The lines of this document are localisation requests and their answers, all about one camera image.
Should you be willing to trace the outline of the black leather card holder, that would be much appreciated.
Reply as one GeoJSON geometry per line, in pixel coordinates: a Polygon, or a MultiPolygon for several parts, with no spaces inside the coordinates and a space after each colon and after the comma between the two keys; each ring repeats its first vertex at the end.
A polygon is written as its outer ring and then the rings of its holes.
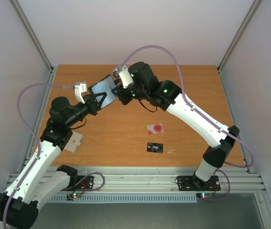
{"type": "Polygon", "coordinates": [[[114,83],[112,76],[110,74],[108,74],[105,78],[98,81],[96,84],[93,84],[88,89],[89,89],[89,92],[93,95],[95,95],[97,93],[101,93],[101,92],[107,93],[107,97],[105,98],[105,100],[101,106],[101,109],[103,109],[106,106],[113,103],[117,99],[117,96],[111,92],[111,89],[113,89],[115,87],[116,87],[116,85],[114,83]]]}

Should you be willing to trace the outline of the red white credit card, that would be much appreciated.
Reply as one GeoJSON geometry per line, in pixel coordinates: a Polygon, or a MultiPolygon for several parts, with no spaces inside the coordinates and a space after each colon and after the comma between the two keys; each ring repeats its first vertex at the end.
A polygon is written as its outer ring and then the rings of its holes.
{"type": "Polygon", "coordinates": [[[157,134],[157,133],[163,133],[164,129],[162,124],[153,124],[147,126],[148,134],[157,134]]]}

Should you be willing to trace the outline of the black VIP credit card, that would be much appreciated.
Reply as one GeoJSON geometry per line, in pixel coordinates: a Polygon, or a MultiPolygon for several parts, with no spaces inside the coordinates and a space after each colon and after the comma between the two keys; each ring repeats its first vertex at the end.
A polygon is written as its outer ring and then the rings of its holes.
{"type": "Polygon", "coordinates": [[[147,143],[147,152],[163,153],[163,144],[161,143],[147,143]]]}

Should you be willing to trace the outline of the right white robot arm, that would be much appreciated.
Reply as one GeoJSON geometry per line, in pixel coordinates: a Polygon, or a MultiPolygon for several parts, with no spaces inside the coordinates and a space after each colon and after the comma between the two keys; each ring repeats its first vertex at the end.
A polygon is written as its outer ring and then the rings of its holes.
{"type": "Polygon", "coordinates": [[[112,92],[123,105],[133,99],[146,100],[185,122],[207,142],[209,146],[191,178],[197,190],[206,188],[211,176],[226,161],[239,129],[234,125],[228,127],[205,113],[174,82],[159,81],[151,67],[144,62],[130,67],[117,66],[113,75],[116,77],[116,87],[112,92]]]}

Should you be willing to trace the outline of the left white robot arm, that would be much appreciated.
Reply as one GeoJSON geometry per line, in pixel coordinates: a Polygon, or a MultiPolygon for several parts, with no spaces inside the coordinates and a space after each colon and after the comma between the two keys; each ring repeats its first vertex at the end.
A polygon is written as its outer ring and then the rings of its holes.
{"type": "Polygon", "coordinates": [[[66,97],[57,97],[51,103],[50,118],[29,162],[6,190],[0,193],[0,221],[3,227],[29,229],[37,219],[40,209],[61,190],[89,187],[83,183],[86,177],[67,165],[57,168],[55,174],[42,186],[43,178],[54,159],[62,152],[73,135],[71,126],[82,121],[88,114],[96,115],[101,110],[107,94],[89,94],[76,105],[66,97]]]}

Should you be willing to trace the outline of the grey card holder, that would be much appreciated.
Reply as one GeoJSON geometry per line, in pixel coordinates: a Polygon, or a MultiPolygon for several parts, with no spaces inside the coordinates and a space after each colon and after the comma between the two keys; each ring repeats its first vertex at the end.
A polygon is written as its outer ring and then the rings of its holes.
{"type": "Polygon", "coordinates": [[[84,139],[83,134],[73,131],[71,138],[64,147],[64,150],[67,150],[71,153],[76,153],[79,147],[81,146],[83,139],[84,139]]]}

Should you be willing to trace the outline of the left circuit board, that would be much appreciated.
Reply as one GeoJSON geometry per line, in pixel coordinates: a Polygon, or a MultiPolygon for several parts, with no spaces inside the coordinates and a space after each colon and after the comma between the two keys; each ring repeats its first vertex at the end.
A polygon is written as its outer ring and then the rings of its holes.
{"type": "Polygon", "coordinates": [[[81,196],[82,196],[81,193],[74,192],[74,193],[71,193],[71,194],[67,194],[66,195],[66,200],[67,201],[74,201],[74,200],[76,200],[78,198],[81,198],[81,196]]]}

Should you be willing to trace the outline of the circuit board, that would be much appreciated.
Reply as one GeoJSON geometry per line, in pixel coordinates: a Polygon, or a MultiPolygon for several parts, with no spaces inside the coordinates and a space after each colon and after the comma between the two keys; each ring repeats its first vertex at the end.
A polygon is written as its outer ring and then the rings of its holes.
{"type": "Polygon", "coordinates": [[[197,198],[198,199],[206,199],[206,198],[211,198],[213,196],[214,196],[213,193],[206,193],[206,192],[197,193],[197,198]]]}
{"type": "Polygon", "coordinates": [[[81,198],[81,196],[82,196],[81,193],[74,192],[74,193],[71,193],[71,194],[67,194],[66,195],[66,200],[67,201],[74,201],[74,200],[76,200],[78,198],[81,198]]]}

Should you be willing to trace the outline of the right circuit board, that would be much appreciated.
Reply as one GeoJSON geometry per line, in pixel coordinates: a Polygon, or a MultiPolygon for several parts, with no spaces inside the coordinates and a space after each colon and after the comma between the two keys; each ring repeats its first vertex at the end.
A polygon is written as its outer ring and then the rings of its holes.
{"type": "Polygon", "coordinates": [[[213,196],[214,196],[213,193],[206,193],[206,192],[197,193],[197,198],[198,199],[206,199],[206,198],[211,198],[213,196]]]}

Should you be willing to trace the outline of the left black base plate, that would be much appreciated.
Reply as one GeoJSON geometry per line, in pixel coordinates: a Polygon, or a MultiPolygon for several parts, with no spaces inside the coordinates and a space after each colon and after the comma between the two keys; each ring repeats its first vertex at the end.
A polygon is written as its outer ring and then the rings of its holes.
{"type": "Polygon", "coordinates": [[[94,185],[94,176],[88,176],[83,179],[78,185],[76,185],[72,190],[82,191],[84,188],[85,190],[93,189],[94,185]]]}

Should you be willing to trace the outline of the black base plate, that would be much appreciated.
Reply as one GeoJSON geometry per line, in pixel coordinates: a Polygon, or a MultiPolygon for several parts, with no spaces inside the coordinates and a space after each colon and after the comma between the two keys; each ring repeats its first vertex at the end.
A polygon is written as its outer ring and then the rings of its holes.
{"type": "Polygon", "coordinates": [[[84,188],[85,190],[93,189],[94,185],[94,176],[88,176],[83,179],[78,185],[76,185],[72,190],[82,191],[84,188]]]}
{"type": "Polygon", "coordinates": [[[177,176],[174,182],[179,191],[220,191],[221,186],[217,176],[211,176],[206,182],[196,179],[194,176],[177,176]]]}

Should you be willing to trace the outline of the left aluminium corner post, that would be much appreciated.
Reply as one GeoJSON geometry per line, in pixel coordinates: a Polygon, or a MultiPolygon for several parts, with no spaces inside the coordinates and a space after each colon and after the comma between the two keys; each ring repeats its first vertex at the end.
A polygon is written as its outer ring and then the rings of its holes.
{"type": "Polygon", "coordinates": [[[10,3],[12,4],[14,10],[16,11],[16,14],[18,15],[21,23],[23,24],[23,26],[25,27],[25,30],[27,31],[31,41],[33,42],[34,46],[36,47],[38,53],[40,54],[41,58],[43,59],[47,69],[49,70],[49,72],[51,73],[53,71],[53,66],[50,63],[42,45],[40,44],[38,37],[36,36],[32,26],[30,25],[30,22],[27,18],[27,16],[25,15],[20,3],[18,0],[10,0],[10,3]]]}

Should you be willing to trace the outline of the aluminium corner post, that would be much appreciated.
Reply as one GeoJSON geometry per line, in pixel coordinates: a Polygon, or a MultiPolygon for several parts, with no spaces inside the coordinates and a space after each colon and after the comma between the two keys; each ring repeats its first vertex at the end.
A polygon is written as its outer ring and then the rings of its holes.
{"type": "Polygon", "coordinates": [[[49,70],[49,72],[51,73],[53,71],[53,66],[50,63],[42,45],[40,44],[38,37],[36,36],[32,26],[30,25],[30,22],[27,18],[27,16],[25,15],[20,3],[18,0],[10,0],[10,3],[12,4],[14,10],[16,11],[16,14],[18,15],[21,23],[23,24],[23,26],[25,27],[25,30],[27,31],[31,41],[33,42],[34,46],[36,47],[38,53],[40,54],[41,58],[43,59],[47,69],[49,70]]]}
{"type": "Polygon", "coordinates": [[[247,13],[245,14],[240,26],[238,27],[232,41],[230,42],[222,60],[220,61],[219,65],[217,67],[219,74],[221,73],[222,69],[224,68],[224,65],[226,64],[229,57],[231,56],[234,49],[236,48],[238,42],[240,41],[242,35],[244,34],[245,30],[247,29],[250,21],[254,17],[254,15],[255,15],[256,11],[258,10],[259,6],[261,5],[261,3],[262,3],[262,0],[254,0],[251,3],[247,13]]]}

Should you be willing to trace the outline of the aluminium frame rails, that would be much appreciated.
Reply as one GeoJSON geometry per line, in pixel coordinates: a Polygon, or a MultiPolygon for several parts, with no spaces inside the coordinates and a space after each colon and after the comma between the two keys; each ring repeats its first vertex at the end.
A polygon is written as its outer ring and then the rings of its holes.
{"type": "MultiPolygon", "coordinates": [[[[194,167],[81,167],[76,166],[79,175],[97,173],[94,187],[104,186],[100,193],[177,193],[177,176],[192,175],[194,167]]],[[[220,194],[265,193],[260,174],[249,173],[247,169],[223,167],[216,173],[219,178],[220,194]]]]}

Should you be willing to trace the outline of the right aluminium corner post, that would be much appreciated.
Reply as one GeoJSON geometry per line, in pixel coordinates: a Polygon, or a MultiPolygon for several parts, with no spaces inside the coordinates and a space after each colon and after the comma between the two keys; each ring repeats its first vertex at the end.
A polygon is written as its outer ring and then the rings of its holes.
{"type": "Polygon", "coordinates": [[[240,26],[238,27],[232,41],[230,42],[222,60],[220,61],[219,65],[217,67],[219,74],[221,73],[222,69],[224,68],[224,65],[226,64],[229,57],[231,56],[234,49],[236,48],[238,42],[240,41],[242,35],[244,34],[245,30],[247,29],[250,21],[254,17],[254,15],[255,15],[256,11],[258,10],[259,6],[261,5],[261,3],[262,3],[262,0],[254,0],[251,3],[247,13],[245,14],[240,26]]]}

